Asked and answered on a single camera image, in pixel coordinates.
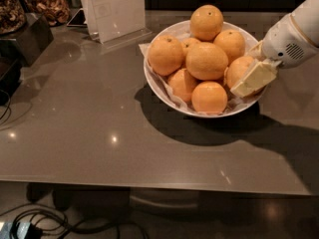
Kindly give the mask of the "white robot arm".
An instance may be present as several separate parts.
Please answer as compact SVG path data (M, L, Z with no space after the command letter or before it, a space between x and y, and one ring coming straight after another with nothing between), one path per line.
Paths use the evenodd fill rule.
M263 89L279 69L297 67L319 52L319 0L305 0L248 51L254 58L230 91L245 98Z

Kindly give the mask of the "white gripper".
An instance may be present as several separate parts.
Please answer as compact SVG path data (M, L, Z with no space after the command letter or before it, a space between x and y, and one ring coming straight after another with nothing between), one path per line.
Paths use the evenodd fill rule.
M240 98L254 95L276 79L279 65L294 68L317 54L318 17L290 13L270 28L263 41L248 50L246 55L257 60L230 91Z

